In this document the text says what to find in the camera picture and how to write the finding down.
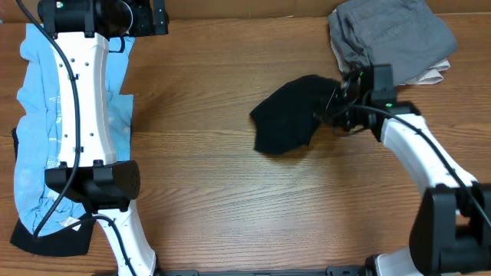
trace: black joint housing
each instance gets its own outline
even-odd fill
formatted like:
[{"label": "black joint housing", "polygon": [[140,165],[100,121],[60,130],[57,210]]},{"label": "black joint housing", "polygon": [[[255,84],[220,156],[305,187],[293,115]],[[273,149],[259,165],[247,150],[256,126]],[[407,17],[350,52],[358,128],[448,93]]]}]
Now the black joint housing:
[{"label": "black joint housing", "polygon": [[38,15],[52,37],[58,33],[82,31],[113,38],[124,35],[131,26],[130,7],[122,0],[41,0]]},{"label": "black joint housing", "polygon": [[[438,185],[424,193],[409,239],[411,258],[421,274],[491,270],[491,232],[473,205],[458,203],[462,192]],[[490,217],[491,186],[476,183],[471,192]],[[470,217],[468,225],[456,224],[457,209]]]},{"label": "black joint housing", "polygon": [[[63,191],[72,168],[61,163],[59,168],[46,169],[46,185],[55,192]],[[92,167],[79,167],[66,197],[82,203],[87,212],[101,209],[128,210],[130,200],[140,193],[140,170],[136,161],[117,162],[110,165],[95,160]]]}]

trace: brown cardboard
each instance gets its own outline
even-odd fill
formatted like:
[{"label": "brown cardboard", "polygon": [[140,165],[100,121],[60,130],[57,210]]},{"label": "brown cardboard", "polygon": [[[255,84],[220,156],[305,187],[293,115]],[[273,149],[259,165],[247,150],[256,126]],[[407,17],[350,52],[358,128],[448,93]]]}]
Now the brown cardboard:
[{"label": "brown cardboard", "polygon": [[[39,0],[23,0],[37,18]],[[327,16],[343,0],[166,0],[170,19]],[[491,12],[490,0],[427,0],[434,13]],[[0,0],[0,19],[27,22],[15,0]]]}]

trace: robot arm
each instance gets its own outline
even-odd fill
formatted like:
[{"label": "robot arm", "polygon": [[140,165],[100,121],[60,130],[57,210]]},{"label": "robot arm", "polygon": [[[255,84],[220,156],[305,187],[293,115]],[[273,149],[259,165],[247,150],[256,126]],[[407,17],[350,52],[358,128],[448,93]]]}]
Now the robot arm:
[{"label": "robot arm", "polygon": [[[422,130],[433,141],[467,186],[472,186],[473,182],[476,182],[474,176],[462,169],[438,143],[421,115],[409,113],[399,115],[399,117]],[[427,188],[434,188],[441,183],[445,183],[450,188],[459,187],[428,143],[398,120],[386,119],[384,121],[381,142],[392,150],[403,164],[420,195],[423,195]]]},{"label": "robot arm", "polygon": [[[363,268],[355,268],[355,274],[421,276],[491,269],[491,231],[469,195],[470,190],[489,218],[491,188],[480,185],[456,164],[411,102],[397,102],[390,66],[353,72],[346,76],[345,83],[342,91],[321,105],[318,116],[345,131],[359,125],[371,130],[402,162],[423,197],[409,247],[369,258]],[[447,165],[425,138],[434,144]],[[448,168],[463,185],[457,183]],[[470,218],[470,223],[456,225],[456,213]]]},{"label": "robot arm", "polygon": [[[44,29],[69,60],[80,91],[80,160],[76,180],[65,196],[81,202],[94,217],[103,216],[114,222],[109,225],[98,220],[116,257],[119,276],[157,276],[160,269],[137,212],[138,165],[134,161],[117,162],[110,138],[105,89],[108,40],[123,35],[167,34],[163,0],[154,1],[154,8],[155,22],[149,0],[42,0],[38,4]],[[58,51],[53,48],[53,52],[64,132],[61,165],[46,170],[45,181],[48,187],[61,193],[74,167],[75,105],[68,70]]]}]

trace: wire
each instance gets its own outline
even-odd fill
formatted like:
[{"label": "wire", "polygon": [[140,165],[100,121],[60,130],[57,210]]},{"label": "wire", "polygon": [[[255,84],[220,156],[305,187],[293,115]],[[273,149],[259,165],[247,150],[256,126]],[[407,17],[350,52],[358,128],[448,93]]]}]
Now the wire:
[{"label": "wire", "polygon": [[[53,45],[53,48],[56,50],[56,52],[58,52],[58,54],[60,55],[60,58],[63,61],[64,66],[67,68],[68,77],[70,78],[71,89],[72,89],[73,97],[74,97],[74,112],[75,112],[75,115],[74,115],[74,117],[75,117],[75,158],[74,158],[74,165],[73,165],[73,168],[71,170],[71,174],[68,177],[67,185],[63,188],[63,191],[61,191],[60,195],[53,202],[53,205],[50,207],[50,209],[48,210],[46,215],[44,215],[43,219],[41,220],[38,227],[36,227],[36,229],[34,231],[33,239],[35,241],[38,241],[39,240],[39,237],[38,237],[39,232],[43,229],[46,222],[49,220],[51,215],[53,215],[53,212],[55,211],[55,209],[60,204],[61,200],[66,195],[67,191],[70,189],[71,184],[74,181],[76,172],[78,170],[78,165],[79,165],[79,161],[80,161],[80,153],[81,153],[80,104],[78,102],[78,91],[77,91],[77,84],[75,83],[74,72],[71,69],[71,66],[70,66],[70,63],[68,62],[67,57],[64,55],[63,51],[58,46],[56,41],[54,41],[54,39],[46,32],[46,30],[43,29],[43,27],[38,23],[38,21],[32,16],[31,12],[29,12],[29,10],[24,6],[24,4],[22,4],[22,0],[15,0],[15,1],[17,2],[17,5],[22,10],[22,12],[24,12],[25,16],[27,16],[29,18],[29,20],[32,22],[32,24],[44,35],[44,37],[46,39],[48,39],[48,41],[51,43],[51,45]],[[124,51],[124,39],[122,37],[121,37],[121,50],[120,51]],[[128,266],[128,268],[130,269],[130,272],[133,276],[137,276],[137,273],[133,269],[133,265],[130,263],[130,259],[128,258],[126,250],[124,249],[124,243],[123,243],[123,239],[121,238],[121,234],[120,234],[119,230],[117,229],[116,224],[110,218],[105,217],[105,216],[93,216],[91,218],[82,219],[78,222],[75,222],[75,223],[63,228],[62,230],[60,230],[60,232],[67,231],[68,229],[72,229],[73,227],[81,225],[84,222],[89,222],[89,221],[96,220],[96,219],[101,219],[101,220],[106,221],[109,224],[109,226],[111,226],[113,228],[114,234],[116,235],[117,241],[120,245],[120,249],[121,249],[121,253],[122,253],[123,258],[124,258],[125,265]]]},{"label": "wire", "polygon": [[119,54],[124,53],[124,48],[126,47],[125,46],[126,43],[124,42],[124,36],[123,35],[120,36],[120,40],[121,40],[120,50],[119,51],[109,51],[110,53],[119,53]]},{"label": "wire", "polygon": [[489,227],[489,229],[491,229],[491,221],[489,220],[488,216],[484,212],[484,210],[481,207],[481,205],[477,202],[477,199],[474,197],[474,195],[472,194],[472,192],[469,189],[469,187],[466,186],[466,184],[464,184],[464,182],[457,175],[457,173],[455,172],[455,170],[453,169],[453,167],[445,159],[445,156],[443,156],[443,154],[440,152],[440,150],[438,149],[438,147],[433,143],[433,141],[428,136],[426,136],[426,134],[423,133],[422,130],[420,130],[417,127],[413,126],[412,124],[408,123],[406,120],[400,118],[399,116],[396,116],[396,115],[393,115],[391,113],[388,113],[385,110],[380,110],[378,108],[366,107],[366,106],[361,106],[361,105],[356,105],[356,104],[354,104],[354,105],[348,105],[347,108],[348,109],[355,109],[355,110],[366,110],[366,111],[371,111],[371,112],[375,112],[375,113],[379,113],[379,114],[385,115],[386,117],[389,117],[391,119],[398,120],[403,125],[405,125],[406,127],[409,127],[415,133],[417,133],[418,135],[420,135],[421,137],[423,137],[423,139],[428,143],[428,145],[431,147],[431,149],[436,153],[436,155],[438,156],[438,158],[442,162],[443,166],[447,169],[448,173],[455,179],[455,181],[459,184],[460,188],[461,189],[464,189],[466,191],[467,196],[469,196],[471,202],[476,207],[477,212],[483,218],[483,221],[487,224],[487,226]]},{"label": "wire", "polygon": [[22,12],[24,12],[25,16],[29,18],[29,20],[36,26],[36,28],[48,39],[48,41],[53,45],[53,48],[60,55],[61,60],[64,63],[64,66],[67,68],[68,77],[71,82],[71,89],[74,95],[74,111],[75,111],[75,158],[74,158],[74,166],[71,170],[71,174],[68,177],[67,185],[64,187],[63,191],[61,191],[60,195],[56,198],[51,208],[48,210],[46,215],[44,215],[43,219],[39,223],[38,227],[36,227],[33,238],[34,240],[38,240],[39,232],[43,229],[46,222],[48,222],[51,215],[53,215],[55,209],[60,204],[61,200],[64,198],[64,195],[70,189],[71,184],[75,179],[76,172],[78,170],[78,163],[80,161],[80,152],[81,152],[81,143],[80,143],[80,104],[78,103],[78,91],[77,84],[75,83],[74,72],[71,69],[70,63],[68,62],[67,57],[64,55],[63,51],[60,49],[58,44],[54,41],[53,38],[43,29],[43,27],[36,21],[36,19],[32,16],[31,12],[22,4],[22,0],[15,0],[19,8],[21,8]]}]

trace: gray cloth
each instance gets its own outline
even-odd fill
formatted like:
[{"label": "gray cloth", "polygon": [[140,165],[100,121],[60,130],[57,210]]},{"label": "gray cloth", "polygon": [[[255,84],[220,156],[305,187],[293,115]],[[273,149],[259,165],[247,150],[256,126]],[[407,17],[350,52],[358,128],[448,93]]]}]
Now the gray cloth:
[{"label": "gray cloth", "polygon": [[457,42],[424,0],[350,0],[328,17],[333,48],[350,67],[392,64],[394,85],[451,55]]}]

